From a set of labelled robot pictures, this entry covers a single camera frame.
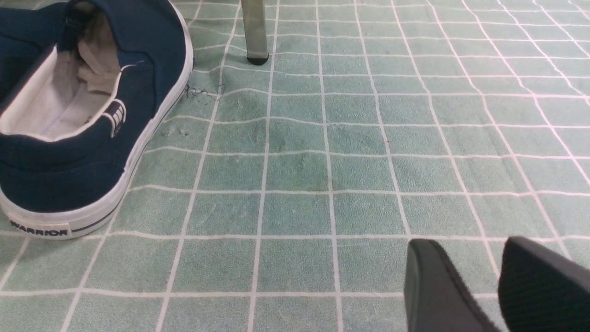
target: chair leg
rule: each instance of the chair leg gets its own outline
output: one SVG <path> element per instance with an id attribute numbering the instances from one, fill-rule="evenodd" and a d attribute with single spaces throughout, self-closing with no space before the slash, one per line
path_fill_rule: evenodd
<path id="1" fill-rule="evenodd" d="M 264 0 L 241 0 L 248 61 L 262 66 L 268 61 Z"/>

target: green square tile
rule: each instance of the green square tile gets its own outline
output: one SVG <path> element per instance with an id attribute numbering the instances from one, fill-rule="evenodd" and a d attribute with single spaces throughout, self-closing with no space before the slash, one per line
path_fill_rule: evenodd
<path id="1" fill-rule="evenodd" d="M 486 235 L 553 237 L 531 196 L 472 196 Z"/>
<path id="2" fill-rule="evenodd" d="M 564 57 L 564 58 L 578 58 L 585 57 L 586 54 L 573 41 L 536 41 L 535 44 L 539 46 L 543 53 L 548 57 Z"/>
<path id="3" fill-rule="evenodd" d="M 377 93 L 413 94 L 425 93 L 417 77 L 373 76 Z"/>
<path id="4" fill-rule="evenodd" d="M 207 156 L 199 182 L 201 190 L 259 190 L 264 157 Z"/>
<path id="5" fill-rule="evenodd" d="M 497 298 L 480 298 L 477 302 L 479 303 L 480 308 L 486 313 L 488 318 L 494 322 L 500 331 L 508 331 Z"/>
<path id="6" fill-rule="evenodd" d="M 324 89 L 326 93 L 334 93 L 338 96 L 341 96 L 340 93 L 367 95 L 373 93 L 369 76 L 326 76 L 324 77 Z"/>
<path id="7" fill-rule="evenodd" d="M 472 77 L 471 82 L 484 94 L 530 94 L 515 77 Z"/>
<path id="8" fill-rule="evenodd" d="M 385 154 L 381 129 L 377 126 L 331 125 L 328 127 L 330 152 L 341 154 Z"/>
<path id="9" fill-rule="evenodd" d="M 583 99 L 542 98 L 539 106 L 554 126 L 590 126 L 590 107 Z"/>
<path id="10" fill-rule="evenodd" d="M 155 330 L 162 307 L 161 298 L 123 298 L 82 295 L 68 331 Z"/>
<path id="11" fill-rule="evenodd" d="M 361 22 L 395 22 L 395 15 L 393 10 L 384 10 L 381 7 L 375 6 L 357 6 L 356 11 Z"/>
<path id="12" fill-rule="evenodd" d="M 444 32 L 446 32 L 446 35 L 449 38 L 461 38 L 461 39 L 486 39 L 487 38 L 477 23 L 459 23 L 459 24 L 441 23 L 441 25 L 442 25 L 442 30 Z"/>
<path id="13" fill-rule="evenodd" d="M 463 77 L 423 77 L 422 80 L 431 93 L 477 93 Z"/>
<path id="14" fill-rule="evenodd" d="M 426 96 L 379 96 L 379 105 L 385 124 L 434 124 Z"/>
<path id="15" fill-rule="evenodd" d="M 277 52 L 317 53 L 317 38 L 299 35 L 277 37 Z"/>
<path id="16" fill-rule="evenodd" d="M 402 37 L 398 24 L 395 21 L 392 21 L 391 24 L 361 22 L 360 26 L 363 37 L 365 38 Z"/>
<path id="17" fill-rule="evenodd" d="M 123 292 L 163 292 L 177 247 L 177 240 L 108 237 L 88 276 L 86 287 Z"/>
<path id="18" fill-rule="evenodd" d="M 312 6 L 287 7 L 282 6 L 278 15 L 279 20 L 311 20 L 316 19 L 316 10 Z"/>
<path id="19" fill-rule="evenodd" d="M 443 125 L 490 123 L 481 97 L 477 96 L 433 96 L 432 106 Z"/>
<path id="20" fill-rule="evenodd" d="M 338 234 L 404 234 L 395 195 L 337 194 L 334 196 Z"/>
<path id="21" fill-rule="evenodd" d="M 429 6 L 404 6 L 403 2 L 394 5 L 397 6 L 395 13 L 400 22 L 428 22 L 435 14 Z"/>
<path id="22" fill-rule="evenodd" d="M 200 77 L 200 76 L 201 75 L 199 73 L 193 72 L 193 76 L 191 77 L 191 79 L 193 77 Z M 217 82 L 219 82 L 219 79 L 216 79 L 215 86 L 218 85 Z M 178 102 L 178 104 L 176 105 L 176 107 L 174 107 L 170 111 L 170 114 L 168 115 L 166 120 L 171 121 L 171 119 L 175 118 L 176 116 L 194 116 L 196 118 L 210 119 L 214 106 L 215 106 L 215 97 L 207 95 L 206 93 L 200 93 L 198 95 L 195 95 L 195 93 L 189 93 L 188 97 L 186 95 L 184 97 L 181 97 L 181 99 Z M 184 125 L 180 126 L 179 124 L 176 123 L 176 121 L 170 123 L 169 125 L 174 127 L 173 130 L 178 129 L 179 132 L 180 132 L 180 129 L 191 130 L 191 129 L 196 129 L 195 127 L 197 127 L 194 125 L 190 129 L 184 128 L 185 127 Z M 164 136 L 167 134 L 164 130 L 159 130 L 158 132 L 160 133 L 160 135 L 164 134 Z M 197 137 L 198 137 L 198 135 L 189 136 L 189 137 L 187 137 L 186 142 L 192 143 L 193 140 L 196 139 Z"/>
<path id="23" fill-rule="evenodd" d="M 515 154 L 564 156 L 567 152 L 549 128 L 501 129 Z"/>
<path id="24" fill-rule="evenodd" d="M 342 300 L 344 330 L 406 331 L 403 298 L 344 298 Z"/>
<path id="25" fill-rule="evenodd" d="M 462 8 L 437 8 L 438 19 L 441 22 L 476 22 L 475 16 Z"/>
<path id="26" fill-rule="evenodd" d="M 418 72 L 423 76 L 457 76 L 463 74 L 454 57 L 423 56 L 414 59 Z"/>
<path id="27" fill-rule="evenodd" d="M 333 298 L 270 297 L 256 300 L 256 332 L 336 330 Z"/>
<path id="28" fill-rule="evenodd" d="M 245 331 L 249 307 L 249 298 L 172 298 L 162 331 Z"/>
<path id="29" fill-rule="evenodd" d="M 233 19 L 229 20 L 229 19 L 225 19 L 225 20 L 220 20 L 217 21 L 217 23 L 225 23 L 225 25 L 230 25 L 233 23 Z M 215 30 L 211 31 L 212 33 L 206 33 L 207 30 L 209 30 L 208 28 L 203 26 L 203 23 L 197 23 L 200 26 L 193 26 L 189 28 L 189 33 L 191 33 L 191 41 L 192 41 L 192 46 L 194 49 L 197 49 L 198 51 L 201 51 L 203 49 L 210 49 L 212 47 L 218 48 L 219 50 L 223 50 L 224 46 L 227 44 L 227 42 L 230 40 L 230 37 L 228 34 L 223 34 L 223 33 L 219 33 Z"/>
<path id="30" fill-rule="evenodd" d="M 556 25 L 525 25 L 522 27 L 533 40 L 569 40 L 569 36 Z"/>
<path id="31" fill-rule="evenodd" d="M 73 297 L 72 294 L 2 297 L 0 330 L 59 331 Z"/>
<path id="32" fill-rule="evenodd" d="M 570 152 L 577 157 L 590 156 L 590 131 L 587 129 L 556 129 Z"/>
<path id="33" fill-rule="evenodd" d="M 334 190 L 394 190 L 387 158 L 331 158 Z"/>
<path id="34" fill-rule="evenodd" d="M 571 160 L 519 158 L 519 161 L 535 190 L 590 192 L 588 183 Z"/>
<path id="35" fill-rule="evenodd" d="M 343 292 L 401 292 L 407 241 L 338 240 L 340 288 Z"/>
<path id="36" fill-rule="evenodd" d="M 272 155 L 268 158 L 267 190 L 327 190 L 325 154 Z"/>
<path id="37" fill-rule="evenodd" d="M 322 126 L 288 120 L 270 121 L 271 153 L 325 149 Z"/>
<path id="38" fill-rule="evenodd" d="M 264 235 L 330 234 L 328 196 L 266 195 L 262 233 Z"/>
<path id="39" fill-rule="evenodd" d="M 244 75 L 243 70 L 224 68 L 224 77 L 231 77 L 231 80 L 225 79 L 225 91 L 230 92 L 245 87 L 258 91 L 268 91 L 268 80 L 270 73 L 265 71 L 249 71 Z"/>
<path id="40" fill-rule="evenodd" d="M 371 73 L 383 75 L 416 75 L 410 58 L 369 56 Z"/>
<path id="41" fill-rule="evenodd" d="M 590 241 L 568 239 L 565 240 L 565 246 L 572 255 L 574 262 L 584 266 L 586 269 L 590 269 L 590 255 L 588 255 L 590 252 Z"/>
<path id="42" fill-rule="evenodd" d="M 282 73 L 274 73 L 273 76 L 273 93 L 320 93 L 321 89 L 319 76 L 293 76 Z"/>
<path id="43" fill-rule="evenodd" d="M 443 139 L 437 128 L 391 127 L 386 128 L 385 132 L 393 154 L 447 154 Z"/>
<path id="44" fill-rule="evenodd" d="M 532 98 L 487 96 L 487 108 L 496 123 L 503 125 L 544 125 Z"/>
<path id="45" fill-rule="evenodd" d="M 331 240 L 263 240 L 259 292 L 333 292 Z"/>
<path id="46" fill-rule="evenodd" d="M 308 54 L 277 54 L 274 61 L 275 73 L 283 74 L 319 74 L 318 56 Z"/>
<path id="47" fill-rule="evenodd" d="M 510 69 L 501 58 L 462 58 L 461 63 L 469 76 L 512 75 Z"/>
<path id="48" fill-rule="evenodd" d="M 559 235 L 590 235 L 590 224 L 579 222 L 590 218 L 590 197 L 541 194 L 539 198 Z"/>
<path id="49" fill-rule="evenodd" d="M 168 149 L 143 154 L 132 187 L 153 184 L 190 189 L 195 182 L 200 157 L 199 154 Z"/>
<path id="50" fill-rule="evenodd" d="M 494 45 L 487 40 L 451 40 L 451 45 L 458 56 L 497 56 Z"/>
<path id="51" fill-rule="evenodd" d="M 402 192 L 461 191 L 453 165 L 447 158 L 394 157 L 394 168 Z"/>
<path id="52" fill-rule="evenodd" d="M 375 58 L 375 55 L 382 55 L 382 56 L 408 56 L 408 49 L 406 48 L 405 42 L 401 39 L 390 39 L 386 43 L 383 40 L 379 39 L 367 39 L 365 40 L 365 47 L 367 49 L 367 54 L 372 55 L 372 58 Z M 400 57 L 391 57 L 391 58 L 383 58 L 382 61 L 388 61 L 390 63 L 396 64 L 396 61 L 400 60 L 409 60 L 407 58 L 400 58 Z M 381 72 L 380 70 L 386 70 L 387 68 L 379 68 L 376 67 L 372 69 L 373 74 L 385 74 L 385 72 Z M 413 67 L 410 63 L 410 70 L 413 73 Z"/>
<path id="53" fill-rule="evenodd" d="M 283 9 L 281 8 L 280 15 L 283 15 Z M 303 34 L 303 35 L 317 35 L 317 27 L 315 22 L 284 22 L 281 21 L 284 18 L 280 18 L 278 24 L 278 34 L 279 35 L 287 35 L 287 34 Z M 315 21 L 316 17 L 315 14 L 313 18 L 309 18 L 310 20 Z"/>
<path id="54" fill-rule="evenodd" d="M 0 275 L 4 276 L 12 261 L 17 257 L 23 241 L 24 238 L 21 236 L 0 236 L 0 250 L 3 252 L 0 260 Z"/>
<path id="55" fill-rule="evenodd" d="M 199 11 L 198 18 L 234 18 L 236 7 L 235 5 L 228 4 L 215 4 L 206 2 L 200 4 L 201 10 Z"/>
<path id="56" fill-rule="evenodd" d="M 467 158 L 456 162 L 467 191 L 471 193 L 527 191 L 512 158 Z"/>
<path id="57" fill-rule="evenodd" d="M 175 292 L 248 292 L 253 240 L 187 240 L 176 271 Z"/>
<path id="58" fill-rule="evenodd" d="M 97 244 L 98 240 L 31 240 L 3 290 L 76 288 L 94 255 Z"/>
<path id="59" fill-rule="evenodd" d="M 527 40 L 528 36 L 523 29 L 516 24 L 488 24 L 482 23 L 488 37 L 495 39 Z"/>
<path id="60" fill-rule="evenodd" d="M 347 6 L 347 7 L 320 7 L 320 13 L 322 12 L 323 9 L 329 9 L 329 11 L 324 10 L 324 13 L 332 13 L 332 15 L 334 15 L 334 12 L 338 12 L 341 11 L 343 9 L 347 9 L 350 10 L 352 9 L 351 7 Z M 352 12 L 352 16 L 353 18 L 350 19 L 350 21 L 354 21 L 356 20 L 356 18 L 354 18 L 354 11 Z M 360 36 L 359 34 L 359 27 L 356 23 L 352 23 L 352 22 L 325 22 L 325 21 L 320 21 L 320 35 L 322 37 L 358 37 Z"/>
<path id="61" fill-rule="evenodd" d="M 551 62 L 539 58 L 509 58 L 508 65 L 518 76 L 559 76 Z"/>
<path id="62" fill-rule="evenodd" d="M 494 40 L 494 45 L 505 57 L 540 57 L 543 56 L 530 41 Z"/>
<path id="63" fill-rule="evenodd" d="M 453 155 L 504 155 L 508 153 L 494 127 L 449 127 L 443 128 L 442 131 Z"/>
<path id="64" fill-rule="evenodd" d="M 266 142 L 266 120 L 247 123 L 217 123 L 211 131 L 208 152 L 263 153 Z"/>
<path id="65" fill-rule="evenodd" d="M 197 194 L 186 234 L 254 235 L 259 207 L 259 194 Z"/>
<path id="66" fill-rule="evenodd" d="M 408 45 L 413 56 L 453 55 L 453 50 L 447 40 L 410 39 Z"/>
<path id="67" fill-rule="evenodd" d="M 322 122 L 321 96 L 273 96 L 271 116 L 281 116 L 301 121 Z"/>
<path id="68" fill-rule="evenodd" d="M 322 56 L 324 75 L 366 74 L 363 57 Z"/>
<path id="69" fill-rule="evenodd" d="M 378 123 L 373 96 L 326 96 L 328 122 Z"/>
<path id="70" fill-rule="evenodd" d="M 412 234 L 479 235 L 465 196 L 404 196 L 402 202 Z"/>
<path id="71" fill-rule="evenodd" d="M 320 40 L 324 57 L 334 54 L 354 55 L 364 61 L 363 44 L 358 38 L 322 37 Z"/>
<path id="72" fill-rule="evenodd" d="M 202 150 L 209 123 L 190 118 L 172 118 L 158 129 L 148 149 L 175 147 Z"/>
<path id="73" fill-rule="evenodd" d="M 179 235 L 190 197 L 188 193 L 151 188 L 131 191 L 123 201 L 112 232 Z"/>
<path id="74" fill-rule="evenodd" d="M 472 294 L 496 293 L 498 281 L 481 241 L 439 240 Z"/>
<path id="75" fill-rule="evenodd" d="M 528 78 L 521 79 L 522 84 L 533 93 L 539 95 L 577 95 L 578 92 L 569 87 L 565 79 L 559 78 Z"/>

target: shoe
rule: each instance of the shoe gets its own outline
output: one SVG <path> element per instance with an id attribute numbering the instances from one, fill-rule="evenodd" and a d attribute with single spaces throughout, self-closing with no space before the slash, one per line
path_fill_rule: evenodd
<path id="1" fill-rule="evenodd" d="M 112 218 L 193 68 L 168 0 L 72 0 L 59 36 L 0 110 L 0 207 L 44 239 Z"/>
<path id="2" fill-rule="evenodd" d="M 52 4 L 34 11 L 0 8 L 0 105 L 42 52 L 57 41 L 64 6 Z"/>
<path id="3" fill-rule="evenodd" d="M 408 332 L 499 332 L 465 285 L 444 248 L 412 239 L 404 282 Z"/>

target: white grout line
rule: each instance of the white grout line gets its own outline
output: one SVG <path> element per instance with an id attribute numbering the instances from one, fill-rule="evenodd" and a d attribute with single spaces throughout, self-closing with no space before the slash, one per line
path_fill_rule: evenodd
<path id="1" fill-rule="evenodd" d="M 394 0 L 391 0 L 391 7 L 394 10 L 394 15 L 395 15 L 396 20 L 399 21 L 397 10 L 396 10 L 395 4 L 394 4 Z M 400 30 L 402 36 L 405 36 L 404 30 L 401 25 L 399 26 L 399 30 Z M 408 50 L 408 54 L 410 54 L 410 56 L 411 56 L 412 50 L 409 46 L 408 41 L 404 40 L 404 43 L 405 43 L 406 48 Z M 479 229 L 481 236 L 483 238 L 485 238 L 486 231 L 484 229 L 483 223 L 481 222 L 481 218 L 475 208 L 475 205 L 473 204 L 471 196 L 467 195 L 468 190 L 467 190 L 467 187 L 465 186 L 465 182 L 463 181 L 463 177 L 461 176 L 461 172 L 459 172 L 459 167 L 457 166 L 457 162 L 453 156 L 453 152 L 451 150 L 451 147 L 449 146 L 447 138 L 445 137 L 443 128 L 439 126 L 440 123 L 438 121 L 438 116 L 437 116 L 436 112 L 434 111 L 434 105 L 432 104 L 432 95 L 430 94 L 430 90 L 427 88 L 426 83 L 424 83 L 424 80 L 422 79 L 422 77 L 420 77 L 420 73 L 418 70 L 418 66 L 416 65 L 415 59 L 413 57 L 411 57 L 410 59 L 412 61 L 412 66 L 414 67 L 414 70 L 415 70 L 416 74 L 418 75 L 418 79 L 420 80 L 420 84 L 422 85 L 422 88 L 428 93 L 428 106 L 430 108 L 430 112 L 432 113 L 432 117 L 434 118 L 434 122 L 438 126 L 438 131 L 440 133 L 442 143 L 444 144 L 445 149 L 447 150 L 447 154 L 449 155 L 449 157 L 451 159 L 451 164 L 453 165 L 453 170 L 455 171 L 455 175 L 457 176 L 457 181 L 459 182 L 459 185 L 460 185 L 461 189 L 463 190 L 463 192 L 466 194 L 467 204 L 469 205 L 469 209 L 471 210 L 471 214 L 473 215 L 473 218 L 476 221 L 477 228 Z M 491 251 L 490 244 L 485 239 L 483 241 L 483 244 L 484 244 L 484 247 L 486 248 L 488 258 L 490 259 L 491 268 L 494 271 L 494 273 L 496 274 L 496 278 L 499 278 L 500 277 L 500 269 L 497 266 L 496 260 L 494 258 L 492 251 Z"/>
<path id="2" fill-rule="evenodd" d="M 4 272 L 4 276 L 0 280 L 0 291 L 2 291 L 2 289 L 4 288 L 4 285 L 6 285 L 6 282 L 8 282 L 8 278 L 10 278 L 12 271 L 17 266 L 18 261 L 21 259 L 21 257 L 25 254 L 25 251 L 27 250 L 27 247 L 31 241 L 31 238 L 28 236 L 25 236 L 24 238 L 25 239 L 22 241 L 21 248 L 19 249 L 17 255 L 14 257 L 14 259 L 12 260 L 10 265 L 8 265 L 8 269 L 6 269 L 6 272 Z"/>
<path id="3" fill-rule="evenodd" d="M 27 237 L 22 232 L 3 232 L 2 236 Z M 181 237 L 185 240 L 330 240 L 333 239 L 331 234 L 325 235 L 244 235 L 244 234 L 223 234 L 223 235 L 156 235 L 142 233 L 132 230 L 122 230 L 111 232 L 106 237 L 114 236 L 134 236 L 152 240 L 179 240 Z M 87 235 L 80 240 L 97 240 L 105 235 Z M 405 235 L 405 234 L 357 234 L 357 235 L 336 235 L 337 240 L 392 240 L 392 239 L 431 239 L 431 240 L 456 240 L 456 241 L 483 241 L 481 236 L 463 236 L 463 235 Z M 507 237 L 486 237 L 489 242 L 505 242 Z M 590 236 L 582 235 L 565 235 L 555 237 L 529 237 L 537 242 L 557 242 L 559 240 L 590 240 Z"/>
<path id="4" fill-rule="evenodd" d="M 199 2 L 199 7 L 197 8 L 197 12 L 195 13 L 195 17 L 197 17 L 198 12 L 200 11 L 201 7 L 202 7 L 202 2 Z M 224 55 L 221 58 L 221 68 L 219 70 L 219 88 L 218 88 L 219 95 L 221 95 L 223 88 L 224 88 L 222 85 L 224 64 L 227 59 L 227 54 L 228 54 L 228 50 L 229 50 L 231 41 L 233 39 L 233 33 L 235 33 L 235 28 L 236 28 L 236 25 L 238 22 L 239 15 L 240 15 L 240 8 L 237 7 L 237 9 L 235 11 L 235 17 L 234 17 L 234 25 L 231 30 L 232 34 L 228 38 L 227 45 L 226 45 L 225 51 L 224 51 Z M 209 127 L 207 128 L 207 133 L 205 135 L 205 141 L 203 143 L 203 151 L 204 152 L 207 152 L 207 149 L 209 147 L 209 140 L 211 139 L 211 132 L 213 130 L 213 120 L 215 120 L 215 116 L 217 115 L 218 108 L 219 108 L 219 98 L 215 100 L 215 105 L 213 106 L 213 110 L 211 112 L 211 120 L 209 123 Z M 189 199 L 189 204 L 188 204 L 188 207 L 186 208 L 186 214 L 184 217 L 184 221 L 182 223 L 181 236 L 178 241 L 178 247 L 176 248 L 174 260 L 172 261 L 172 268 L 170 270 L 170 275 L 168 276 L 168 284 L 166 285 L 166 296 L 164 297 L 164 300 L 162 301 L 162 308 L 160 309 L 160 315 L 158 317 L 158 323 L 156 325 L 156 332 L 160 332 L 162 330 L 164 320 L 166 318 L 166 312 L 168 311 L 168 304 L 170 302 L 169 294 L 172 293 L 172 289 L 174 287 L 174 281 L 176 279 L 176 272 L 178 270 L 178 265 L 181 260 L 182 249 L 184 248 L 186 230 L 188 227 L 188 223 L 191 219 L 191 214 L 192 214 L 192 210 L 193 210 L 193 207 L 195 204 L 195 197 L 197 195 L 197 189 L 199 187 L 199 182 L 201 180 L 201 174 L 203 172 L 203 166 L 205 164 L 205 159 L 206 159 L 206 155 L 201 155 L 201 157 L 199 159 L 199 165 L 198 165 L 198 168 L 196 171 L 195 181 L 193 182 L 191 197 Z"/>
<path id="5" fill-rule="evenodd" d="M 332 240 L 332 268 L 334 271 L 334 291 L 336 293 L 336 326 L 338 332 L 344 331 L 344 318 L 342 309 L 342 289 L 340 287 L 340 261 L 338 260 L 338 239 L 336 230 L 336 212 L 334 208 L 334 183 L 332 176 L 332 158 L 330 154 L 330 141 L 328 139 L 328 120 L 326 114 L 326 88 L 324 86 L 324 69 L 322 60 L 322 38 L 320 36 L 320 9 L 316 1 L 316 32 L 317 32 L 317 63 L 320 80 L 320 93 L 322 104 L 322 132 L 324 136 L 324 153 L 326 155 L 326 172 L 328 176 L 328 200 L 330 206 L 330 239 Z"/>
<path id="6" fill-rule="evenodd" d="M 40 295 L 67 295 L 76 292 L 76 288 L 68 289 L 49 289 L 44 291 L 0 291 L 1 297 L 33 297 Z M 118 298 L 164 298 L 170 296 L 172 298 L 248 298 L 251 296 L 250 292 L 174 292 L 167 294 L 164 292 L 121 292 L 108 291 L 105 289 L 84 288 L 83 294 L 103 295 L 108 297 Z M 340 293 L 345 298 L 403 298 L 403 292 L 342 292 Z M 475 293 L 472 294 L 474 298 L 497 298 L 496 293 Z M 312 297 L 312 298 L 331 298 L 335 297 L 335 292 L 258 292 L 257 298 L 275 298 L 275 297 Z"/>
<path id="7" fill-rule="evenodd" d="M 469 6 L 467 6 L 467 4 L 465 3 L 464 0 L 462 0 L 463 5 L 465 6 L 465 8 L 476 18 L 476 20 L 479 22 L 479 17 L 469 8 Z M 480 24 L 480 29 L 481 32 L 486 36 L 486 38 L 489 40 L 490 44 L 492 45 L 492 47 L 494 48 L 494 50 L 496 51 L 496 53 L 500 56 L 502 56 L 502 53 L 500 52 L 500 50 L 498 50 L 496 43 L 494 43 L 494 41 L 488 36 L 488 34 L 486 33 L 485 29 L 483 28 L 483 26 Z M 510 72 L 512 74 L 514 74 L 516 76 L 516 73 L 514 72 L 514 70 L 512 69 L 512 67 L 510 66 L 510 64 L 508 63 L 508 61 L 506 61 L 505 58 L 502 59 L 504 64 L 506 65 L 506 67 L 510 70 Z M 532 95 L 534 95 L 534 93 L 532 91 L 530 91 L 529 89 L 527 89 L 526 87 L 524 87 L 524 85 L 522 84 L 522 81 L 516 77 L 516 80 L 519 82 L 520 86 L 526 90 L 528 90 Z M 533 98 L 533 100 L 535 101 L 535 105 L 537 106 L 539 112 L 542 114 L 542 116 L 544 117 L 543 112 L 540 109 L 539 103 L 537 101 L 536 98 Z M 533 185 L 531 184 L 531 182 L 529 181 L 528 176 L 526 175 L 524 169 L 522 168 L 522 166 L 520 165 L 519 162 L 516 162 L 516 167 L 519 170 L 520 175 L 522 176 L 523 180 L 525 181 L 526 187 L 529 189 L 529 191 L 531 193 L 533 193 L 533 198 L 535 200 L 535 203 L 537 204 L 537 206 L 539 207 L 539 211 L 541 212 L 541 215 L 543 216 L 545 222 L 547 223 L 547 226 L 549 228 L 549 230 L 551 231 L 551 233 L 553 234 L 553 237 L 557 240 L 558 245 L 560 247 L 560 249 L 562 250 L 563 254 L 565 255 L 566 258 L 571 259 L 571 255 L 569 254 L 569 251 L 567 250 L 567 248 L 565 247 L 565 244 L 559 239 L 559 233 L 557 232 L 555 225 L 553 224 L 553 222 L 551 221 L 551 218 L 549 217 L 549 214 L 547 213 L 545 207 L 543 206 L 543 203 L 541 202 L 539 196 L 537 195 L 537 192 L 535 191 Z"/>
<path id="8" fill-rule="evenodd" d="M 277 0 L 277 10 L 275 12 L 276 19 L 278 20 L 278 13 L 280 9 L 280 0 Z M 263 170 L 262 170 L 262 193 L 260 194 L 260 205 L 258 206 L 258 223 L 256 225 L 256 245 L 254 248 L 254 264 L 252 267 L 252 285 L 250 288 L 250 307 L 248 310 L 248 327 L 247 331 L 252 332 L 254 331 L 254 320 L 256 314 L 256 296 L 258 292 L 258 272 L 260 267 L 260 249 L 262 246 L 262 223 L 263 223 L 263 215 L 264 215 L 264 202 L 266 198 L 266 182 L 267 182 L 267 174 L 268 174 L 268 159 L 270 155 L 270 114 L 271 114 L 271 103 L 273 98 L 273 79 L 274 79 L 274 64 L 276 61 L 276 51 L 277 51 L 277 31 L 278 31 L 278 22 L 274 24 L 274 38 L 273 38 L 273 50 L 272 55 L 270 57 L 270 75 L 268 78 L 268 97 L 266 101 L 266 117 L 265 119 L 265 141 L 264 141 L 264 162 L 263 162 Z"/>
<path id="9" fill-rule="evenodd" d="M 360 35 L 360 44 L 363 49 L 363 54 L 365 55 L 364 59 L 365 59 L 366 71 L 369 76 L 369 81 L 371 83 L 371 89 L 373 91 L 373 96 L 375 98 L 375 111 L 376 111 L 376 115 L 377 115 L 377 122 L 379 123 L 379 129 L 381 130 L 381 137 L 383 138 L 383 144 L 385 145 L 385 152 L 387 153 L 386 156 L 387 156 L 387 163 L 388 163 L 388 167 L 389 167 L 389 174 L 391 176 L 391 181 L 393 182 L 393 185 L 394 185 L 394 190 L 396 192 L 400 192 L 398 180 L 395 175 L 395 168 L 394 168 L 394 162 L 393 162 L 393 158 L 392 158 L 392 154 L 391 154 L 391 147 L 389 146 L 389 139 L 387 138 L 387 134 L 385 132 L 385 127 L 383 125 L 383 119 L 381 117 L 381 107 L 379 105 L 379 95 L 377 93 L 377 88 L 375 86 L 375 80 L 373 79 L 373 75 L 371 72 L 371 65 L 369 64 L 369 58 L 367 56 L 367 48 L 366 48 L 366 44 L 365 44 L 365 39 L 363 37 L 362 26 L 361 26 L 360 20 L 359 20 L 358 4 L 357 4 L 356 0 L 355 0 L 354 4 L 355 4 L 356 25 L 357 25 L 357 29 L 358 29 L 359 35 Z M 400 216 L 402 219 L 402 223 L 404 224 L 405 233 L 411 234 L 409 223 L 408 223 L 408 220 L 405 215 L 404 205 L 402 204 L 402 198 L 398 194 L 398 195 L 396 195 L 396 199 L 398 202 L 398 208 L 399 208 L 399 213 L 400 213 Z"/>

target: shoe tongue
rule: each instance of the shoe tongue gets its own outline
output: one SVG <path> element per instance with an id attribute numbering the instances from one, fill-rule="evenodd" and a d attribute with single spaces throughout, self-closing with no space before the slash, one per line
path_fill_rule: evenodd
<path id="1" fill-rule="evenodd" d="M 87 82 L 88 90 L 111 94 L 120 66 L 117 45 L 103 13 L 98 13 L 86 26 L 78 52 L 84 60 L 78 77 Z"/>

